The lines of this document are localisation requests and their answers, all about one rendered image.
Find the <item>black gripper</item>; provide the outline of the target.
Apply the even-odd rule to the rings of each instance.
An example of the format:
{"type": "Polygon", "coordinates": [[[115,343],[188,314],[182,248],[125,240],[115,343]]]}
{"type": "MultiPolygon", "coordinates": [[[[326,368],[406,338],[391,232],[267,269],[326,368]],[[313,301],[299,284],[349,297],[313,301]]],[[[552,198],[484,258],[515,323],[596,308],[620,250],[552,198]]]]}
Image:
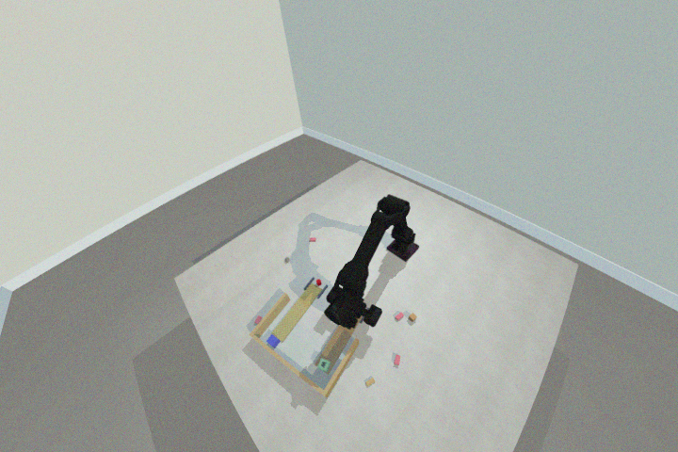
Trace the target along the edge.
{"type": "MultiPolygon", "coordinates": [[[[327,295],[326,300],[329,304],[333,302],[333,300],[336,298],[336,294],[332,292],[332,289],[330,293],[327,295]]],[[[356,303],[355,305],[351,304],[353,308],[358,310],[357,318],[363,316],[363,322],[370,327],[375,327],[379,321],[379,318],[382,314],[381,308],[371,305],[369,310],[366,310],[366,304],[364,303],[364,299],[362,299],[359,303],[356,303]]]]}

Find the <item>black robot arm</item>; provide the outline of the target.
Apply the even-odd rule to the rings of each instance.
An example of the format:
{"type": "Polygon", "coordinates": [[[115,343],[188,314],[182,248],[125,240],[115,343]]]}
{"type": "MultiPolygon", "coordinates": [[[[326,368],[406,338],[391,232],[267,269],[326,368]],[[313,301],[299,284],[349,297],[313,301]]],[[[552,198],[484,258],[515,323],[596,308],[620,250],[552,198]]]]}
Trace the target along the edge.
{"type": "Polygon", "coordinates": [[[378,202],[377,211],[372,215],[371,223],[355,256],[338,273],[332,288],[336,298],[324,311],[328,319],[349,330],[354,329],[358,321],[358,310],[351,304],[355,305],[363,298],[369,264],[386,230],[394,225],[391,236],[395,243],[391,247],[401,254],[409,250],[412,247],[411,243],[415,241],[416,234],[408,227],[406,220],[411,209],[410,203],[396,196],[387,195],[378,202]]]}

